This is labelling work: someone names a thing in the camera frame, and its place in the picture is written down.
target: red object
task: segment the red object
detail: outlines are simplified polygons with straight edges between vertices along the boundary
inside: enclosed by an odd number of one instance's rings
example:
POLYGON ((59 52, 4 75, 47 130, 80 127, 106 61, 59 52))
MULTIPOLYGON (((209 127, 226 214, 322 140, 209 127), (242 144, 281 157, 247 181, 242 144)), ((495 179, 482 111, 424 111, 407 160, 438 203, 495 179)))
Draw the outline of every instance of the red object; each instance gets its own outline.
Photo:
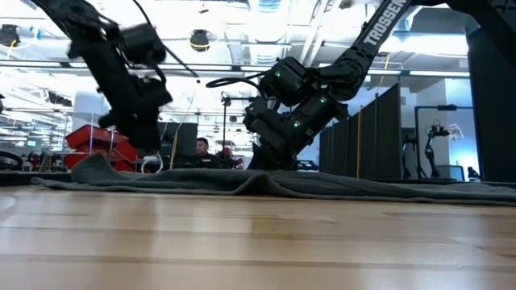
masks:
MULTIPOLYGON (((93 127, 92 134, 92 127, 90 125, 84 125, 66 136, 66 141, 69 147, 75 149, 77 153, 67 155, 64 158, 64 163, 67 168, 73 168, 75 164, 83 160, 90 153, 102 153, 107 159, 109 158, 111 132, 108 130, 93 127)), ((136 148, 129 144, 127 138, 119 133, 114 133, 112 149, 110 161, 114 164, 115 169, 119 171, 134 171, 136 148)))

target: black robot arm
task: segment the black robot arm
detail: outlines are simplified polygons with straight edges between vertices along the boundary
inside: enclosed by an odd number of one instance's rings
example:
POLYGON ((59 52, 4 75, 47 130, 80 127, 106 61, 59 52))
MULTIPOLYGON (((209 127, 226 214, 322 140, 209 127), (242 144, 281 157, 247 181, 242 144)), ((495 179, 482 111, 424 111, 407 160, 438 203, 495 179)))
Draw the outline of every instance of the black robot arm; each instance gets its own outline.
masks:
POLYGON ((450 135, 448 130, 445 130, 444 127, 440 125, 433 125, 431 130, 427 135, 427 144, 425 145, 425 156, 428 159, 428 163, 430 163, 431 168, 431 178, 440 178, 441 174, 439 169, 437 169, 437 165, 435 165, 435 156, 434 149, 432 149, 432 142, 435 137, 446 137, 450 135))
POLYGON ((150 23, 121 30, 85 0, 32 0, 70 38, 69 58, 81 57, 111 105, 99 120, 116 126, 130 143, 148 151, 160 148, 159 107, 172 101, 157 65, 166 49, 150 23), (127 66, 156 70, 160 79, 131 75, 127 66))
POLYGON ((262 78, 259 87, 285 106, 296 106, 279 114, 257 99, 246 108, 244 124, 260 136, 253 145, 251 169, 295 169, 296 155, 333 118, 344 120, 347 105, 362 86, 381 45, 412 5, 447 3, 453 10, 472 15, 504 52, 514 60, 514 31, 487 0, 384 0, 363 26, 355 43, 332 65, 305 68, 293 57, 278 61, 262 78))

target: wooden table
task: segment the wooden table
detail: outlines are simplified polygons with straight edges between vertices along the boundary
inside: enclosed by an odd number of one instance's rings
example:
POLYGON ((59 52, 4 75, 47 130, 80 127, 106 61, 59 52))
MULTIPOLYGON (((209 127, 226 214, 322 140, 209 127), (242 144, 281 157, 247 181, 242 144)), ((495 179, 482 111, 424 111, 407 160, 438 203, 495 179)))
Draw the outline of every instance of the wooden table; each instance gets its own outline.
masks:
POLYGON ((1 289, 516 289, 516 209, 0 189, 1 289))

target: monitor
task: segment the monitor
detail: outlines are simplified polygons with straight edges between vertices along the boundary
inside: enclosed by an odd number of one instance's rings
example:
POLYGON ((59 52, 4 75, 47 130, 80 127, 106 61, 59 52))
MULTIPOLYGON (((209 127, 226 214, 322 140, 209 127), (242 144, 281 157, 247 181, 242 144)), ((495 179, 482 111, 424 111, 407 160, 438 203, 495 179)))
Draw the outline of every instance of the monitor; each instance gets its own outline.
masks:
MULTIPOLYGON (((174 138, 179 123, 176 122, 158 122, 158 131, 163 135, 161 139, 161 155, 171 155, 174 138)), ((197 123, 182 123, 181 129, 177 136, 177 155, 179 156, 196 156, 195 148, 197 146, 197 123)))

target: gray towel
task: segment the gray towel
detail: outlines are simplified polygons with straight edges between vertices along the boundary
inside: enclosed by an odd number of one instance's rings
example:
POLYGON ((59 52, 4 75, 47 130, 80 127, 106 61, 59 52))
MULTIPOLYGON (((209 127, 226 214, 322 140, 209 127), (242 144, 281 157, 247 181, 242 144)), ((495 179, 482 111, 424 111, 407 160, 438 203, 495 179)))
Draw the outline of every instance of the gray towel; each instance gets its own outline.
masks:
POLYGON ((158 174, 116 172, 102 155, 92 155, 72 170, 73 182, 34 178, 50 189, 267 195, 351 201, 407 201, 464 205, 516 205, 516 189, 480 183, 451 185, 384 184, 312 172, 265 172, 221 169, 174 169, 158 174))

